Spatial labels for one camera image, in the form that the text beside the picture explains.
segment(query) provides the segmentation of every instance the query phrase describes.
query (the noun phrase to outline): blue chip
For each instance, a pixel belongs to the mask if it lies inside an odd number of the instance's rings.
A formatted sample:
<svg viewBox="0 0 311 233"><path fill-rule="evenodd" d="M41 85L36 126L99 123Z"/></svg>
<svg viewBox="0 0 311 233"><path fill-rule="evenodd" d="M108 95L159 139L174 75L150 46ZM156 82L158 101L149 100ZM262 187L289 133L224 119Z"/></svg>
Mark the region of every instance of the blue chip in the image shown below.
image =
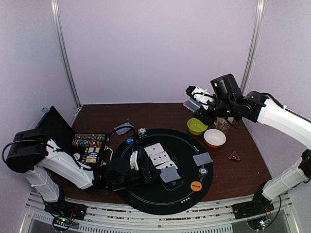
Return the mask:
<svg viewBox="0 0 311 233"><path fill-rule="evenodd" d="M131 144L133 144L134 143L134 138L133 137L129 137L129 138L127 138L126 139L126 144L129 144L129 145L131 145Z"/></svg>

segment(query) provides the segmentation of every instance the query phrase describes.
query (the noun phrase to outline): green bowl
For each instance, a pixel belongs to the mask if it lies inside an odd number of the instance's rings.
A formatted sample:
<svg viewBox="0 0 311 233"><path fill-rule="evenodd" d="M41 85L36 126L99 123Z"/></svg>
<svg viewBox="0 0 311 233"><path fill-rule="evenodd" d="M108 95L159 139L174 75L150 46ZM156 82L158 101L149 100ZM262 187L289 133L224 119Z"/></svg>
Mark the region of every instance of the green bowl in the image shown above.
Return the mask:
<svg viewBox="0 0 311 233"><path fill-rule="evenodd" d="M207 126L196 118L191 118L187 122L189 132L194 135L201 135L207 130Z"/></svg>

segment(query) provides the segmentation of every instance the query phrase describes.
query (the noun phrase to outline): orange bowl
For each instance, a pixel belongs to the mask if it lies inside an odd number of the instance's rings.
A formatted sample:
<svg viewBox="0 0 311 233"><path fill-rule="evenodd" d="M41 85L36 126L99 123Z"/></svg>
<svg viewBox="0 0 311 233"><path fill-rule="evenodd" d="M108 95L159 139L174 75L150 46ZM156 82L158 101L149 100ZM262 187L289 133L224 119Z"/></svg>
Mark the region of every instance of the orange bowl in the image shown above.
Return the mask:
<svg viewBox="0 0 311 233"><path fill-rule="evenodd" d="M204 139L206 144L211 148L219 148L226 141L225 134L217 129L206 130L204 133Z"/></svg>

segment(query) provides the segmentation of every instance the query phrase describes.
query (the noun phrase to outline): white arm segment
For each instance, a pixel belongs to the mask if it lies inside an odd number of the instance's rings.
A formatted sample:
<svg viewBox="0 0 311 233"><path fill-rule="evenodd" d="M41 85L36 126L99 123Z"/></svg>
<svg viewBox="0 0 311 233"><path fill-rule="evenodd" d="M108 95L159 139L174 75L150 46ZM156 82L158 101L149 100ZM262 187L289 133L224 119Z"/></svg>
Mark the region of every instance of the white arm segment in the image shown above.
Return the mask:
<svg viewBox="0 0 311 233"><path fill-rule="evenodd" d="M53 140L49 140L48 144L54 148L59 148ZM47 147L47 151L49 153L48 156L39 162L37 166L45 167L57 173L74 183L80 189L86 189L93 185L93 171L86 171L79 168L70 155L65 152L53 151L50 147ZM90 168L84 164L79 164L85 168Z"/></svg>
<svg viewBox="0 0 311 233"><path fill-rule="evenodd" d="M264 104L257 119L259 123L280 130L311 149L311 123L280 108L271 99Z"/></svg>
<svg viewBox="0 0 311 233"><path fill-rule="evenodd" d="M199 103L207 103L207 102L212 102L214 100L213 98L204 95L204 94L211 95L210 93L207 92L207 89L203 90L202 88L197 86L194 89L194 91L192 91L192 94L194 94L194 93L202 93L202 94L195 94L193 96L195 98L195 100L198 101ZM208 109L208 105L202 104L202 107L204 109Z"/></svg>
<svg viewBox="0 0 311 233"><path fill-rule="evenodd" d="M266 106L261 108L257 119L259 123L269 125L311 149L311 123L280 108L271 99L267 99L265 104ZM290 168L268 181L263 188L262 194L268 200L272 200L283 192L308 180L304 172L298 168L301 161L302 158L300 157Z"/></svg>
<svg viewBox="0 0 311 233"><path fill-rule="evenodd" d="M52 181L46 170L35 166L33 170L29 170L25 173L25 177L30 182L31 186L36 188L46 202L58 201L58 185Z"/></svg>

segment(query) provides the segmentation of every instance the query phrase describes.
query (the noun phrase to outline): black cable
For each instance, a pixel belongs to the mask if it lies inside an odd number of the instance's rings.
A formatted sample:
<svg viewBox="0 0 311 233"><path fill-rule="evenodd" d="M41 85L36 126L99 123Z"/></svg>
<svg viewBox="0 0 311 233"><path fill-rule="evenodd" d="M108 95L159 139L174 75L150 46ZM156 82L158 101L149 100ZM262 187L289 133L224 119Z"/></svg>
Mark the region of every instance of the black cable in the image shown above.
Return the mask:
<svg viewBox="0 0 311 233"><path fill-rule="evenodd" d="M36 142L36 143L40 143L40 144L42 144L42 145L44 145L44 146L47 146L48 144L46 144L46 143L44 143L44 142L42 142L42 141L40 141L40 140L19 140L19 141L14 141L14 142L10 142L9 144L7 144L4 148L3 148L3 150L2 150L2 160L3 160L3 162L6 164L6 160L5 160L5 158L4 158L4 153L5 153L5 150L9 147L9 146L11 146L11 145L13 145L13 144L16 144L16 143L21 143L21 142Z"/></svg>
<svg viewBox="0 0 311 233"><path fill-rule="evenodd" d="M232 126L234 129L238 129L238 128L241 126L241 124L240 124L239 121L238 121L238 126L234 126L234 125L228 120L228 118L224 117L224 119L225 119L225 121L226 121L230 126Z"/></svg>
<svg viewBox="0 0 311 233"><path fill-rule="evenodd" d="M53 146L51 146L51 145L49 145L49 144L47 144L47 143L45 143L45 142L43 142L43 141L41 141L41 140L39 140L39 139L38 139L38 140L34 140L34 139L30 140L30 139L29 139L29 140L14 141L14 142L10 142L9 144L7 144L7 145L3 148L3 150L2 150L2 160L3 160L3 162L4 162L5 164L7 164L7 163L6 163L6 160L5 160L5 158L4 158L4 153L5 153L6 149L7 149L9 146L13 145L13 144L22 143L22 142L23 142L23 143L25 143L25 142L36 142L36 143L42 144L43 146L50 147L50 148L52 148L54 151L62 151L62 152L63 152L63 150L61 150L61 149L59 149L59 148L55 148L55 147L53 147ZM80 165L80 164L78 163L78 161L75 159L74 156L70 155L70 157L74 160L75 164L76 164L79 168L83 168L83 170L86 170L86 171L93 171L93 170L94 170L94 169L92 169L92 168L86 168L86 167Z"/></svg>
<svg viewBox="0 0 311 233"><path fill-rule="evenodd" d="M304 116L302 116L302 115L300 115L300 114L298 114L298 113L295 113L294 111L292 111L292 110L290 110L290 109L288 109L288 108L286 108L285 110L286 110L287 112L290 112L290 113L294 114L295 116L300 117L300 118L306 120L307 122L311 123L311 120L309 120L308 118L305 118Z"/></svg>
<svg viewBox="0 0 311 233"><path fill-rule="evenodd" d="M203 95L203 92L195 92L195 93L192 95L193 99L195 100L194 95ZM204 96L208 96L208 97L210 97L210 98L214 98L213 96L211 96L211 95L209 95L209 94L204 94ZM202 104L202 105L205 105L205 106L209 106L209 103L203 103L203 102L200 102L200 101L199 101L199 103Z"/></svg>
<svg viewBox="0 0 311 233"><path fill-rule="evenodd" d="M203 95L203 92L195 92L195 93L193 93L192 96L194 97L194 95L201 95L201 96L202 96L202 95ZM206 94L206 93L204 94L204 96L208 96L208 97L214 98L213 96L211 96L211 95L209 95L209 94Z"/></svg>
<svg viewBox="0 0 311 233"><path fill-rule="evenodd" d="M129 126L129 125L126 125L126 126L118 127L118 128L116 128L114 131L111 131L111 132L109 133L109 136L112 135L112 134L114 134L116 131L118 131L118 130L120 130L120 129L125 129L125 128L129 128L129 129L133 130L134 134L136 134L136 131L135 131L134 127Z"/></svg>
<svg viewBox="0 0 311 233"><path fill-rule="evenodd" d="M277 106L279 106L280 108L283 108L283 105L276 98L274 98L273 95L271 95L270 93L262 92L261 94L265 96L269 96L274 101L274 103L277 104Z"/></svg>
<svg viewBox="0 0 311 233"><path fill-rule="evenodd" d="M303 183L309 183L311 179L309 178L307 181L304 181Z"/></svg>
<svg viewBox="0 0 311 233"><path fill-rule="evenodd" d="M280 199L280 206L278 208L278 211L276 213L276 216L273 218L273 220L269 223L268 226L265 227L265 229L267 229L268 227L271 226L271 224L276 220L276 217L278 216L278 214L280 213L280 210L281 210L281 207L282 207L282 198L281 198L281 195L278 196L278 198Z"/></svg>
<svg viewBox="0 0 311 233"><path fill-rule="evenodd" d="M52 217L53 217L53 221L52 221L52 222L54 222L55 219L59 219L60 221L64 222L64 218L65 218L66 221L69 223L69 226L68 226L67 228L64 228L63 231L68 230L68 229L70 228L70 226L72 225L72 223L73 223L73 219L69 219L68 217L61 216L61 215L56 216L55 214L52 213L52 211L50 210L50 207L48 206L47 202L43 199L43 196L42 196L42 195L41 195L41 198L42 198L43 204L44 204L44 206L46 207L47 211L48 211L49 214L52 215Z"/></svg>
<svg viewBox="0 0 311 233"><path fill-rule="evenodd" d="M276 98L274 98L273 95L271 95L270 93L263 92L263 93L261 93L261 94L266 95L266 96L269 96L269 97L274 101L274 103L277 104L277 106L279 106L279 107L281 107L281 108L284 108L284 106L283 106ZM290 109L288 109L288 108L286 108L285 111L287 111L287 112L289 112L289 113L292 113L292 114L294 114L295 116L300 117L300 118L304 119L305 121L311 123L311 120L310 120L310 119L308 119L308 118L306 118L306 117L304 117L304 116L302 116L302 115L300 115L300 114L298 114L298 113L296 113L296 112L294 112L294 111L292 111L292 110L290 110Z"/></svg>

